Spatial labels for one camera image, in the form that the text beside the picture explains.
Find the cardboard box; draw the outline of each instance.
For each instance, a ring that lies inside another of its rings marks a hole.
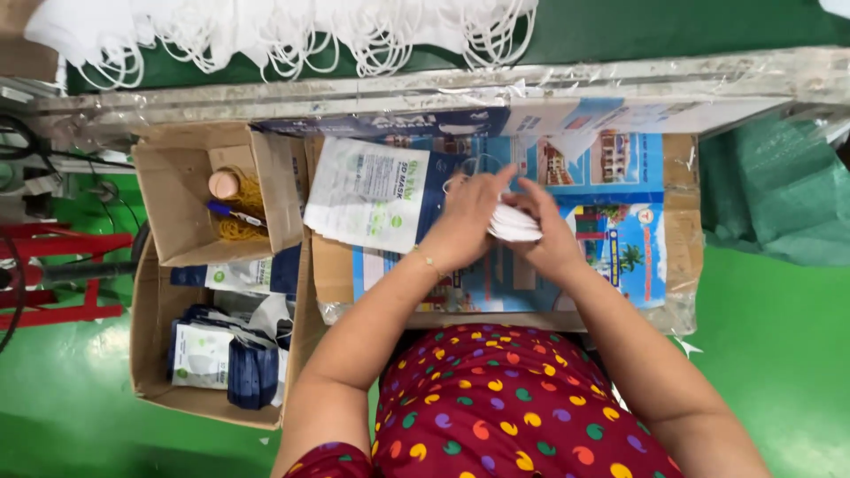
[[[207,302],[211,294],[202,287],[171,285],[171,268],[159,265],[153,238],[149,237],[136,273],[130,324],[130,380],[136,396],[160,407],[232,424],[267,430],[280,427],[289,389],[327,329],[316,305],[311,256],[310,241],[305,241],[298,270],[284,405],[243,410],[227,401],[225,390],[178,387],[166,380],[171,322],[190,305]]]
[[[304,161],[301,139],[258,133],[244,122],[161,125],[135,133],[141,138],[133,147],[133,160],[163,265],[267,258],[302,241],[293,167],[293,158]],[[215,170],[228,165],[257,175],[268,239],[219,237],[218,217],[207,210],[207,201],[213,199],[208,181]],[[297,169],[303,174],[306,165]]]
[[[56,81],[59,54],[24,39],[24,28],[42,0],[0,0],[0,77]]]
[[[322,138],[308,139],[307,164],[312,172],[321,152]],[[696,138],[690,134],[664,135],[666,288],[672,296],[687,299],[696,293],[702,272],[703,236],[700,224],[700,187]],[[316,293],[323,304],[354,302],[351,247],[313,234]],[[408,328],[436,328],[445,324],[505,323],[562,332],[585,331],[577,312],[416,312]]]

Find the blue pen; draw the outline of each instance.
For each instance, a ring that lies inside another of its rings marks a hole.
[[[245,221],[250,225],[256,225],[257,227],[262,227],[263,229],[268,229],[269,226],[266,225],[265,219],[255,218],[251,215],[240,213],[238,211],[234,211],[232,207],[227,204],[222,204],[218,201],[210,200],[207,202],[207,209],[213,211],[214,213],[221,214],[223,216],[230,216],[231,218],[237,218],[239,220]]]

